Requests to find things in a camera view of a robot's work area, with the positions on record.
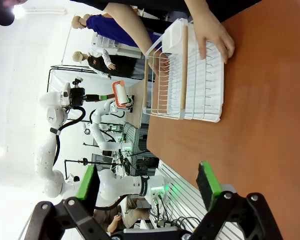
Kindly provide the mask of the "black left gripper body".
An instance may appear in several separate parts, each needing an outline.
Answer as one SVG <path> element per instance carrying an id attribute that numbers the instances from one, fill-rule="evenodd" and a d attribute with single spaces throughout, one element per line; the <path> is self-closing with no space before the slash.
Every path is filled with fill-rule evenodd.
<path id="1" fill-rule="evenodd" d="M 85 100 L 85 89 L 83 87 L 73 87 L 70 89 L 69 102 L 71 107 L 80 107 Z"/>

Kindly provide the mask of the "person right forearm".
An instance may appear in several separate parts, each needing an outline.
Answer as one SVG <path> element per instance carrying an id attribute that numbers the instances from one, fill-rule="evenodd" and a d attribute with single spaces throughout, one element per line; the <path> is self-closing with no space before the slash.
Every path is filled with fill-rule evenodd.
<path id="1" fill-rule="evenodd" d="M 141 52 L 146 55 L 153 45 L 143 22 L 130 5 L 110 2 L 104 11 L 111 15 L 118 25 L 134 40 Z"/>

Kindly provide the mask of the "seated person in brown clothes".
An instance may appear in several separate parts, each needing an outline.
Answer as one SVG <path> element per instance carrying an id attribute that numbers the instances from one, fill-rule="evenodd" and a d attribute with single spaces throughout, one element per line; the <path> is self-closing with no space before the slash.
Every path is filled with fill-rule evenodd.
<path id="1" fill-rule="evenodd" d="M 107 233 L 116 233 L 131 228 L 140 219 L 149 219 L 149 208 L 137 206 L 137 199 L 127 199 L 126 210 L 120 205 L 111 210 L 96 209 L 93 218 Z"/>

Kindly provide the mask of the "white drawer unit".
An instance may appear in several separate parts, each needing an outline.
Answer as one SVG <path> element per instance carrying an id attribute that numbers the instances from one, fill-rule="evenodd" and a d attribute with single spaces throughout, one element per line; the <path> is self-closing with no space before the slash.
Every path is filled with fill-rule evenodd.
<path id="1" fill-rule="evenodd" d="M 118 49 L 120 44 L 110 38 L 99 35 L 94 32 L 91 39 L 92 48 L 103 48 L 103 49 Z"/>

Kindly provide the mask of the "white slatted frame panel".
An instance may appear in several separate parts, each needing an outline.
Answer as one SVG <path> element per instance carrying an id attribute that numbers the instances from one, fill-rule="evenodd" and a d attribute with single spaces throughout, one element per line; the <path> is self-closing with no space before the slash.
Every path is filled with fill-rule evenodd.
<path id="1" fill-rule="evenodd" d="M 199 190 L 162 160 L 155 174 L 162 175 L 166 181 L 164 206 L 159 207 L 159 218 L 169 219 L 182 229 L 194 231 L 207 213 Z"/>

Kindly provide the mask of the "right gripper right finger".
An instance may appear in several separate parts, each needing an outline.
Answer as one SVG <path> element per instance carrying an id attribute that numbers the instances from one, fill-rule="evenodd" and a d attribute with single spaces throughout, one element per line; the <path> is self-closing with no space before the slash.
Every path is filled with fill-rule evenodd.
<path id="1" fill-rule="evenodd" d="M 207 161 L 198 165 L 196 183 L 207 213 L 189 240 L 216 240 L 225 223 L 236 223 L 244 240 L 283 240 L 261 193 L 253 192 L 242 197 L 223 190 Z"/>

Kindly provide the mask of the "person right hand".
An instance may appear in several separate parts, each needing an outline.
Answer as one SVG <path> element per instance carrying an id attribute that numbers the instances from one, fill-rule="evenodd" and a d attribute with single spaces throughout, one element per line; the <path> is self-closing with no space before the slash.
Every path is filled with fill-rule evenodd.
<path id="1" fill-rule="evenodd" d="M 169 67 L 169 58 L 159 49 L 153 49 L 148 58 L 148 65 L 157 76 L 159 72 L 166 71 Z"/>

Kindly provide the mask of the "person left hand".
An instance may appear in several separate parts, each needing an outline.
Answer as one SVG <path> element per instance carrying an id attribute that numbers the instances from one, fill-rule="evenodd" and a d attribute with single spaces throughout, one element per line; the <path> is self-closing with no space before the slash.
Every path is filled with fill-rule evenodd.
<path id="1" fill-rule="evenodd" d="M 207 56 L 207 41 L 213 43 L 226 64 L 235 51 L 235 43 L 224 26 L 210 11 L 193 15 L 194 31 L 199 47 L 200 58 Z"/>

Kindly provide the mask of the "mannequin in black apron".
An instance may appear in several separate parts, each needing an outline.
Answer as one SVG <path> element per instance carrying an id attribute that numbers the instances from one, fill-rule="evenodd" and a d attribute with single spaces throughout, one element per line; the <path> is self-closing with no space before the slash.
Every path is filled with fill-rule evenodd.
<path id="1" fill-rule="evenodd" d="M 116 65 L 112 63 L 110 55 L 106 50 L 102 50 L 97 54 L 82 53 L 75 51 L 72 60 L 77 63 L 87 61 L 89 68 L 102 78 L 112 79 L 111 73 L 116 70 Z"/>

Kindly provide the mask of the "orange and white lint roller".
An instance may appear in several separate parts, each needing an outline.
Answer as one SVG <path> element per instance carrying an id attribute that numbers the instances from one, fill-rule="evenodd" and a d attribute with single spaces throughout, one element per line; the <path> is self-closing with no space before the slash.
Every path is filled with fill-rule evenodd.
<path id="1" fill-rule="evenodd" d="M 124 80 L 115 81 L 112 84 L 112 90 L 114 98 L 108 101 L 110 111 L 113 113 L 119 110 L 127 111 L 130 108 L 131 103 L 129 102 Z"/>

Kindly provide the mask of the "mannequin in blue shirt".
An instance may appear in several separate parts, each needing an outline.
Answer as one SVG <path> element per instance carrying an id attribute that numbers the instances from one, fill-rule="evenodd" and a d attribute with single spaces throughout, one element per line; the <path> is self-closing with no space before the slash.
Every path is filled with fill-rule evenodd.
<path id="1" fill-rule="evenodd" d="M 91 29 L 102 37 L 130 47 L 137 47 L 135 41 L 113 18 L 102 14 L 86 14 L 85 18 L 76 15 L 72 18 L 71 26 L 74 29 Z"/>

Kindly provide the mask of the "black backdrop frame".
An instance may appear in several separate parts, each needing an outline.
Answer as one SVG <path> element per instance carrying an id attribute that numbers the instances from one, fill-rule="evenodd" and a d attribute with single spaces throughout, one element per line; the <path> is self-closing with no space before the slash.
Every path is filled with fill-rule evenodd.
<path id="1" fill-rule="evenodd" d="M 48 72 L 46 92 L 61 92 L 70 88 L 84 88 L 86 94 L 98 93 L 99 76 L 87 67 L 53 65 Z"/>

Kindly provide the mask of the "person torso in black shirt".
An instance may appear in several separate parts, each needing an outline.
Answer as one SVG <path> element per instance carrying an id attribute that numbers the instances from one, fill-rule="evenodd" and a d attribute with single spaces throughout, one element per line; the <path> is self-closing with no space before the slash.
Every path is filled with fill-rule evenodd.
<path id="1" fill-rule="evenodd" d="M 191 16 L 185 0 L 71 0 L 103 11 L 108 3 L 118 3 L 136 6 L 149 13 L 183 12 Z M 245 9 L 259 3 L 261 0 L 206 0 L 210 11 L 223 22 Z"/>

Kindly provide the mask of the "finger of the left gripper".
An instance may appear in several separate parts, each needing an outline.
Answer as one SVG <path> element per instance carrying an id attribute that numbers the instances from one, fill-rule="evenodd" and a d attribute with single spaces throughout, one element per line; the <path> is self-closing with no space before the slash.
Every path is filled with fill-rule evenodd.
<path id="1" fill-rule="evenodd" d="M 107 95 L 98 95 L 98 94 L 86 94 L 84 100 L 86 102 L 99 102 L 105 101 L 108 99 Z"/>

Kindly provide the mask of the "white dish rack wooden handles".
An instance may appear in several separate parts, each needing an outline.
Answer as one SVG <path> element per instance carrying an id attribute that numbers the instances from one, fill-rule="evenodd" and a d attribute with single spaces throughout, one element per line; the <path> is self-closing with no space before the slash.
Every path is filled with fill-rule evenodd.
<path id="1" fill-rule="evenodd" d="M 144 77 L 143 113 L 175 120 L 217 123 L 224 103 L 224 61 L 217 47 L 206 42 L 206 58 L 201 59 L 194 25 L 175 20 L 146 52 L 161 50 L 168 69 Z"/>

